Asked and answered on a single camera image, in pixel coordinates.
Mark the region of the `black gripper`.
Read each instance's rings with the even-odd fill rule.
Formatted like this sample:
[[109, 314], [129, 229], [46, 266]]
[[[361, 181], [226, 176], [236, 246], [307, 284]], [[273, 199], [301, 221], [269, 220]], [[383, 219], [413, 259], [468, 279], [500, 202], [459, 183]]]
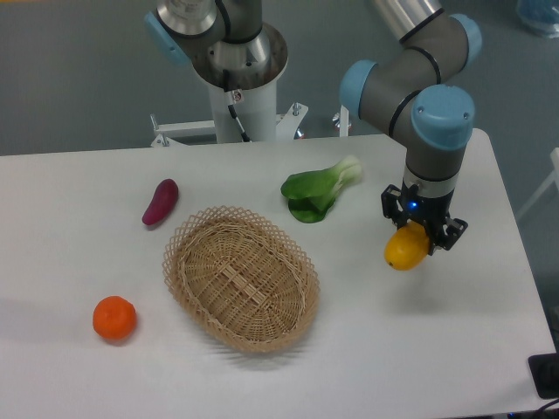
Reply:
[[428, 223], [430, 256], [437, 250], [449, 251], [468, 228], [466, 221], [450, 217], [451, 201], [452, 192], [435, 198], [424, 197], [418, 194], [416, 185], [409, 188], [403, 184], [400, 190], [390, 184], [381, 194], [383, 216], [398, 230], [409, 220]]

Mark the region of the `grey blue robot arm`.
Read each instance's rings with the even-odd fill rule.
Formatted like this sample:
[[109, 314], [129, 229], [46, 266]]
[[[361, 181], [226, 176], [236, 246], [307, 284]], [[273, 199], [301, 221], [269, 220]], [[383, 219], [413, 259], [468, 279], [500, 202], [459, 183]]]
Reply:
[[[466, 230], [449, 209], [475, 106], [448, 80], [478, 56], [480, 29], [437, 1], [376, 7], [402, 52], [387, 65], [354, 63], [342, 78], [340, 102], [406, 150], [402, 184], [381, 196], [385, 217], [397, 227], [419, 223], [431, 250], [449, 250]], [[288, 53], [282, 35], [264, 22], [261, 2], [161, 1], [144, 23], [171, 62], [192, 65], [206, 84], [219, 142], [280, 140], [276, 83]]]

